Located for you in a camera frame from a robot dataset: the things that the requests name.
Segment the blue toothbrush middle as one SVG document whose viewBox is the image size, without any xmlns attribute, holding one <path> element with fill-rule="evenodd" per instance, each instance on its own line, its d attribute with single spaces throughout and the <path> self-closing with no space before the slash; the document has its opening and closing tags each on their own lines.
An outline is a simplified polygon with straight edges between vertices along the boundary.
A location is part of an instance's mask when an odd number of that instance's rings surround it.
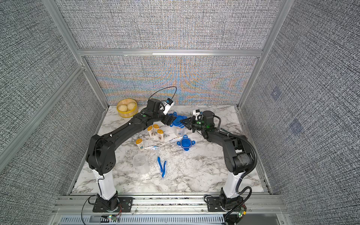
<svg viewBox="0 0 360 225">
<path fill-rule="evenodd" d="M 162 172 L 163 172 L 163 166 L 162 166 L 162 164 L 161 164 L 161 159 L 160 159 L 160 157 L 157 157 L 157 165 L 159 166 L 160 172 L 162 173 Z"/>
</svg>

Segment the blue toothbrush lower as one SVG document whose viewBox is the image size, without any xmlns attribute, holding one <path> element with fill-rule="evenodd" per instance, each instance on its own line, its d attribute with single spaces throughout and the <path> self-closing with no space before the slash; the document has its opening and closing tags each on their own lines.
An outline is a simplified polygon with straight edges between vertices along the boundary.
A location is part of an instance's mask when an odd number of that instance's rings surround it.
<svg viewBox="0 0 360 225">
<path fill-rule="evenodd" d="M 163 172 L 162 172 L 163 179 L 165 178 L 166 174 L 167 174 L 167 161 L 165 160 L 163 164 Z"/>
</svg>

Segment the blue toothbrush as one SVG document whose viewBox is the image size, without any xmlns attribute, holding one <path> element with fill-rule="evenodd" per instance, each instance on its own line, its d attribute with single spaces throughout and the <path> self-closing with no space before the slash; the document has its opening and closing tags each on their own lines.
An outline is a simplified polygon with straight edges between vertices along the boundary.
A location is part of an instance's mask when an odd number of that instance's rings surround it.
<svg viewBox="0 0 360 225">
<path fill-rule="evenodd" d="M 157 157 L 157 165 L 159 166 L 160 172 L 162 173 L 162 172 L 163 172 L 163 166 L 162 166 L 162 164 L 161 164 L 161 159 L 160 159 L 160 157 Z"/>
<path fill-rule="evenodd" d="M 167 174 L 167 161 L 165 160 L 163 164 L 163 172 L 162 172 L 163 179 L 165 178 L 166 174 Z"/>
</svg>

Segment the cream dumpling bun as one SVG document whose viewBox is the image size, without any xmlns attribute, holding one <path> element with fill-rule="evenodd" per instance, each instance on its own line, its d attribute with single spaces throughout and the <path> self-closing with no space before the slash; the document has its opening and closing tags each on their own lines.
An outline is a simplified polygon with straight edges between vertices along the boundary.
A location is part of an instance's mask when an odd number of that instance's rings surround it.
<svg viewBox="0 0 360 225">
<path fill-rule="evenodd" d="M 127 112 L 127 111 L 128 111 L 127 105 L 125 105 L 125 104 L 119 105 L 119 106 L 118 106 L 118 110 L 119 110 L 120 112 Z"/>
<path fill-rule="evenodd" d="M 129 111 L 134 110 L 136 108 L 137 104 L 135 102 L 130 102 L 127 104 L 127 109 Z"/>
</svg>

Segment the aluminium front rail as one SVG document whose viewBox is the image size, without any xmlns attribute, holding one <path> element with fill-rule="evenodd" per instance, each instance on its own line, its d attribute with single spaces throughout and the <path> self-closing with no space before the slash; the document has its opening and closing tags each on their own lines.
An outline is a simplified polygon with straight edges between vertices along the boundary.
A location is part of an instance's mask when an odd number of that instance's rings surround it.
<svg viewBox="0 0 360 225">
<path fill-rule="evenodd" d="M 92 212 L 90 194 L 60 196 L 49 225 L 290 225 L 281 196 L 253 193 L 234 212 L 208 212 L 204 197 L 217 193 L 142 193 L 132 197 L 131 212 Z"/>
</svg>

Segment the orange cap bottle three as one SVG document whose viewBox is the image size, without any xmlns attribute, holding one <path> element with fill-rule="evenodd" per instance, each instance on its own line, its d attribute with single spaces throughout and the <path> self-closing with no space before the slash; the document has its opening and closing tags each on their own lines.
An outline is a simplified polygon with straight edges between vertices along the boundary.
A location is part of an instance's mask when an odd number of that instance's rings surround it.
<svg viewBox="0 0 360 225">
<path fill-rule="evenodd" d="M 153 124 L 153 133 L 156 136 L 158 134 L 158 130 L 159 130 L 159 125 L 158 124 Z"/>
</svg>

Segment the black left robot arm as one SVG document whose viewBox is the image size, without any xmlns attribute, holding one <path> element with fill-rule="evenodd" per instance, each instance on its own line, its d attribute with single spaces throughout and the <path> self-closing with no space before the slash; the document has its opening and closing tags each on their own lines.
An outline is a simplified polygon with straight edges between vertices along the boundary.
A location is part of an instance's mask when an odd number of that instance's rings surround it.
<svg viewBox="0 0 360 225">
<path fill-rule="evenodd" d="M 118 191 L 115 188 L 112 174 L 116 165 L 115 151 L 125 141 L 146 130 L 155 122 L 171 125 L 175 117 L 169 115 L 168 112 L 173 105 L 174 101 L 170 98 L 165 101 L 150 98 L 147 106 L 124 125 L 102 136 L 93 135 L 91 137 L 85 160 L 95 175 L 99 188 L 97 200 L 104 210 L 114 212 L 119 205 Z"/>
</svg>

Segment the toothpaste tube middle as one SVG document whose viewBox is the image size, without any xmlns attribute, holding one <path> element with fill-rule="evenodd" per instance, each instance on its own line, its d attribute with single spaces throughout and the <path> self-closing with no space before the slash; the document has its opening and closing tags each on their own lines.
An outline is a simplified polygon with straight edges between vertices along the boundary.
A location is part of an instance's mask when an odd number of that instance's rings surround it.
<svg viewBox="0 0 360 225">
<path fill-rule="evenodd" d="M 176 138 L 171 139 L 169 142 L 174 143 L 174 142 L 180 141 L 181 139 L 182 139 L 182 137 L 176 137 Z"/>
</svg>

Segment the toothpaste tube left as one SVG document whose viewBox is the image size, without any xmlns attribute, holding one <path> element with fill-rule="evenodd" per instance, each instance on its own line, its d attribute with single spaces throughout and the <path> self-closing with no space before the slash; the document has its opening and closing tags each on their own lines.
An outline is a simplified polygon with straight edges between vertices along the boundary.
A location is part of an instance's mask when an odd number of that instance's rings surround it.
<svg viewBox="0 0 360 225">
<path fill-rule="evenodd" d="M 149 146 L 149 147 L 145 147 L 144 149 L 145 150 L 157 150 L 157 149 L 159 149 L 159 147 L 158 146 Z"/>
</svg>

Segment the right cream dumpling bun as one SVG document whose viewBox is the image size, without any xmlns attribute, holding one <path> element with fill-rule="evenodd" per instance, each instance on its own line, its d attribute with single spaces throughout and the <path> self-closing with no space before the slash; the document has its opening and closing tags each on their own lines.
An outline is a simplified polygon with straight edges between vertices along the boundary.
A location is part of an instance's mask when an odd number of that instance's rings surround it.
<svg viewBox="0 0 360 225">
<path fill-rule="evenodd" d="M 127 109 L 129 111 L 134 110 L 136 108 L 137 104 L 135 102 L 130 102 L 127 104 Z"/>
</svg>

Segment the orange cap bottle two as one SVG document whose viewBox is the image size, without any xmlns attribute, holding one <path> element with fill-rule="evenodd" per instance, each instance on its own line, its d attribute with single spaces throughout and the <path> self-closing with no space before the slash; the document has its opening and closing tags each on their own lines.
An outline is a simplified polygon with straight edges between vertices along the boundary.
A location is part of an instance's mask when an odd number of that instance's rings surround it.
<svg viewBox="0 0 360 225">
<path fill-rule="evenodd" d="M 148 132 L 150 138 L 153 138 L 153 137 L 154 137 L 153 126 L 149 126 L 149 127 L 147 128 L 147 132 Z"/>
</svg>

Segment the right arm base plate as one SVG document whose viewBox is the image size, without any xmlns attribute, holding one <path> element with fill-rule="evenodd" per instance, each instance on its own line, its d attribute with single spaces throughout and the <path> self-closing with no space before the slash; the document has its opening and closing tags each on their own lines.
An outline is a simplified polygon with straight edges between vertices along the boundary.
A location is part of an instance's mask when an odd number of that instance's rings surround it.
<svg viewBox="0 0 360 225">
<path fill-rule="evenodd" d="M 229 212 L 243 202 L 243 197 L 223 198 L 220 196 L 207 195 L 204 198 L 208 212 Z"/>
</svg>

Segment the orange cap bottle four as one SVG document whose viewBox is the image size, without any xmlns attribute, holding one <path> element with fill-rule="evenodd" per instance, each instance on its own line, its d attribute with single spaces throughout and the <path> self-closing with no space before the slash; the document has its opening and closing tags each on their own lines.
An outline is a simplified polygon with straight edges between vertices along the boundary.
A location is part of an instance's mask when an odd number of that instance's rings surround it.
<svg viewBox="0 0 360 225">
<path fill-rule="evenodd" d="M 161 142 L 165 141 L 164 131 L 162 129 L 157 130 L 157 136 L 158 136 L 159 141 L 161 141 Z"/>
</svg>

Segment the yellow bamboo steamer basket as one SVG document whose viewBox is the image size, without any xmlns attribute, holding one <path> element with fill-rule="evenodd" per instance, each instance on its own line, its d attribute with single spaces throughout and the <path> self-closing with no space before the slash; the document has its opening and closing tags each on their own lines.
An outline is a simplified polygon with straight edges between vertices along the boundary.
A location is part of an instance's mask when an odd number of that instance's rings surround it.
<svg viewBox="0 0 360 225">
<path fill-rule="evenodd" d="M 138 105 L 134 99 L 128 98 L 117 104 L 118 115 L 122 118 L 131 118 L 138 113 Z"/>
</svg>

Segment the clear plastic container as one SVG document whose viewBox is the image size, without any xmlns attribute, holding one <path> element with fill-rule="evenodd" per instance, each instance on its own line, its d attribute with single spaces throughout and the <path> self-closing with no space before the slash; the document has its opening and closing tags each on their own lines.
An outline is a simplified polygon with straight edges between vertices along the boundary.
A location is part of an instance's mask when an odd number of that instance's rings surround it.
<svg viewBox="0 0 360 225">
<path fill-rule="evenodd" d="M 185 134 L 184 125 L 179 125 L 174 127 L 174 132 L 177 137 L 183 137 Z"/>
<path fill-rule="evenodd" d="M 150 171 L 147 156 L 143 153 L 136 154 L 133 157 L 133 166 L 137 173 L 147 174 Z"/>
</svg>

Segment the toothpaste tube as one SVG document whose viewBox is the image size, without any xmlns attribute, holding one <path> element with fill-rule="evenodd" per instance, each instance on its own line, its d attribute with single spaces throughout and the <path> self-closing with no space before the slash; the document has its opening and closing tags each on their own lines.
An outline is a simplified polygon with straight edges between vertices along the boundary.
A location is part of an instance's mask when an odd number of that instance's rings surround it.
<svg viewBox="0 0 360 225">
<path fill-rule="evenodd" d="M 174 143 L 174 142 L 180 141 L 181 139 L 182 139 L 182 137 L 176 137 L 176 138 L 171 139 L 169 142 Z"/>
<path fill-rule="evenodd" d="M 159 147 L 158 146 L 149 146 L 149 147 L 145 147 L 144 149 L 145 150 L 157 150 L 157 149 L 159 149 Z"/>
</svg>

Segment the blue lid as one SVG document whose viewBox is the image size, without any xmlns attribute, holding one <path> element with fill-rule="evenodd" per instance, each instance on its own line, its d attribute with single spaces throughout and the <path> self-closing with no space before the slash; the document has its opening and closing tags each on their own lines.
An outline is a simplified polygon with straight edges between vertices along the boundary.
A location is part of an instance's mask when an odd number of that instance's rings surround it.
<svg viewBox="0 0 360 225">
<path fill-rule="evenodd" d="M 191 140 L 187 135 L 184 135 L 177 145 L 180 146 L 184 151 L 189 151 L 192 146 L 196 144 L 196 141 Z"/>
<path fill-rule="evenodd" d="M 182 124 L 182 120 L 187 119 L 187 116 L 184 115 L 178 115 L 177 112 L 173 112 L 170 115 L 173 115 L 175 117 L 175 120 L 171 123 L 170 127 L 179 127 L 184 128 L 184 125 Z"/>
</svg>

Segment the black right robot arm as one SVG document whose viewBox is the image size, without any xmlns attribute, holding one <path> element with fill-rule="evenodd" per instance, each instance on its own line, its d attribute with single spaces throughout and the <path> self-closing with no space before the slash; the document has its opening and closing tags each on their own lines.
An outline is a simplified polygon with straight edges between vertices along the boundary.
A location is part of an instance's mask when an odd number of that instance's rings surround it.
<svg viewBox="0 0 360 225">
<path fill-rule="evenodd" d="M 220 127 L 221 119 L 212 111 L 195 110 L 193 116 L 181 120 L 181 124 L 193 133 L 198 131 L 210 143 L 222 147 L 224 162 L 228 170 L 225 185 L 219 195 L 220 206 L 230 211 L 243 205 L 245 199 L 241 197 L 251 188 L 245 187 L 239 191 L 243 179 L 251 173 L 258 161 L 257 152 L 244 135 L 236 135 Z"/>
</svg>

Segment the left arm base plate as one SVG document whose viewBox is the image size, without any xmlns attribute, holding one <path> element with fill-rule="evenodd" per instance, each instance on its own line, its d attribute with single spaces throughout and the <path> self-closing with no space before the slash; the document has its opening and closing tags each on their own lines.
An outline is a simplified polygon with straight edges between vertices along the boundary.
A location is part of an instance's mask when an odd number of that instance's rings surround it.
<svg viewBox="0 0 360 225">
<path fill-rule="evenodd" d="M 94 203 L 92 212 L 131 212 L 133 200 L 134 199 L 132 197 L 113 197 L 110 200 L 98 197 Z"/>
</svg>

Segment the left cream dumpling bun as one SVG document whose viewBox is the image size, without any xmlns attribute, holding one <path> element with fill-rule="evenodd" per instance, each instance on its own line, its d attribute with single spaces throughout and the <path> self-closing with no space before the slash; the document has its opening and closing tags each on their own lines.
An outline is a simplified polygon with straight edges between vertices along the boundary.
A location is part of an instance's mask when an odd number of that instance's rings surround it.
<svg viewBox="0 0 360 225">
<path fill-rule="evenodd" d="M 127 105 L 125 105 L 125 104 L 119 105 L 119 106 L 118 106 L 118 110 L 119 110 L 120 112 L 127 112 L 127 111 L 128 111 Z"/>
</svg>

